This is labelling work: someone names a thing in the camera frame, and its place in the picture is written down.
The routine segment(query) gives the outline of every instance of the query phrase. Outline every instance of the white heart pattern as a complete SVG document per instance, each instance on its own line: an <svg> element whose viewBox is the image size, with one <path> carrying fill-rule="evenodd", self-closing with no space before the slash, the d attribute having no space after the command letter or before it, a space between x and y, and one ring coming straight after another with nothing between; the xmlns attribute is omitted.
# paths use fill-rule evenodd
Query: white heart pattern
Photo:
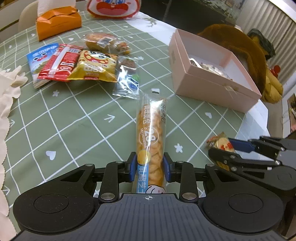
<svg viewBox="0 0 296 241"><path fill-rule="evenodd" d="M45 154L49 157L49 159L52 161L55 158L56 151L46 151Z"/></svg>
<svg viewBox="0 0 296 241"><path fill-rule="evenodd" d="M211 113L211 112L205 112L205 115L206 115L207 117L209 117L210 119L212 118L212 113Z"/></svg>

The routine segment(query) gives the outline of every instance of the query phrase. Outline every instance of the candy wrapper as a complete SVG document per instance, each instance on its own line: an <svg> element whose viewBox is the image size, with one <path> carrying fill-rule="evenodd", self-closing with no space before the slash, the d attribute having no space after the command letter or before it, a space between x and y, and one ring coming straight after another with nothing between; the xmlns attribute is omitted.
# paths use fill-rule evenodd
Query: candy wrapper
<svg viewBox="0 0 296 241"><path fill-rule="evenodd" d="M167 100L158 94L144 94L137 114L137 193L165 193L162 168L165 148Z"/></svg>
<svg viewBox="0 0 296 241"><path fill-rule="evenodd" d="M57 80L67 82L74 69L82 47L60 44L38 75L39 80Z"/></svg>
<svg viewBox="0 0 296 241"><path fill-rule="evenodd" d="M217 74L217 75L221 75L222 77L224 78L227 78L227 79L230 79L230 77L222 70L218 69L217 67L211 65L211 64L204 64L204 63L201 63L200 66L207 70L207 71L210 71L214 74Z"/></svg>
<svg viewBox="0 0 296 241"><path fill-rule="evenodd" d="M139 97L139 76L137 75L136 59L119 56L117 65L117 83L113 95L131 99Z"/></svg>
<svg viewBox="0 0 296 241"><path fill-rule="evenodd" d="M229 151L229 152L234 152L235 153L235 149L233 148L231 142L229 141L229 139L227 138L227 136L225 135L224 132L220 133L217 136L214 136L210 139L207 140L207 144L209 147L215 147L217 149L222 149L225 151ZM226 169L227 171L229 171L229 166L217 161L217 165L219 167L222 167L223 169Z"/></svg>
<svg viewBox="0 0 296 241"><path fill-rule="evenodd" d="M125 19L133 17L141 0L89 0L87 10L97 18Z"/></svg>
<svg viewBox="0 0 296 241"><path fill-rule="evenodd" d="M37 77L51 56L56 52L58 47L58 43L48 44L27 54L27 59L33 78L33 87L35 89L50 81L47 79L38 80Z"/></svg>
<svg viewBox="0 0 296 241"><path fill-rule="evenodd" d="M117 55L83 50L79 56L77 66L68 80L102 80L117 82L115 66Z"/></svg>
<svg viewBox="0 0 296 241"><path fill-rule="evenodd" d="M131 48L126 42L121 41L112 34L91 33L84 35L82 40L90 50L121 55L130 54L131 52Z"/></svg>

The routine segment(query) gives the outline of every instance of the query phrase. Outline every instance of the screw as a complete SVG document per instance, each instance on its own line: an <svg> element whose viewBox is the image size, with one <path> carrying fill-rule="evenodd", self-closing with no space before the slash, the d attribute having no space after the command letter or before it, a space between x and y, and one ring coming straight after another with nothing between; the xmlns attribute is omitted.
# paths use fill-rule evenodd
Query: screw
<svg viewBox="0 0 296 241"><path fill-rule="evenodd" d="M196 194L192 192L183 193L182 197L186 200L194 200L197 198Z"/></svg>
<svg viewBox="0 0 296 241"><path fill-rule="evenodd" d="M101 195L101 198L103 200L112 200L113 198L115 198L115 195L113 193L110 192L105 192Z"/></svg>

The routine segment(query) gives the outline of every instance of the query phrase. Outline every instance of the red snack bag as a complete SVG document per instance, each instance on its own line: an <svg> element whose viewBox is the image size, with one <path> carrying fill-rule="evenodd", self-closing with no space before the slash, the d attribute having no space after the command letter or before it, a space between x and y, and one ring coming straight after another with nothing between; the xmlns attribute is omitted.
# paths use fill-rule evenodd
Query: red snack bag
<svg viewBox="0 0 296 241"><path fill-rule="evenodd" d="M39 80L57 80L68 82L67 78L74 69L83 47L60 44L38 75Z"/></svg>

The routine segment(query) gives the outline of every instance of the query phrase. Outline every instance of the blue snack package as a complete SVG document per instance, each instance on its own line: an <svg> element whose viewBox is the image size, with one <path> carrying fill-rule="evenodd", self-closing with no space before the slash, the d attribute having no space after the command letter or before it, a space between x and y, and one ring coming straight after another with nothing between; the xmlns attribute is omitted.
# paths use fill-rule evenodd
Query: blue snack package
<svg viewBox="0 0 296 241"><path fill-rule="evenodd" d="M27 54L27 59L29 62L32 78L33 78L33 87L39 88L50 80L38 80L38 74L45 66L47 61L53 56L59 47L58 43L48 44L45 46L36 49L35 51Z"/></svg>

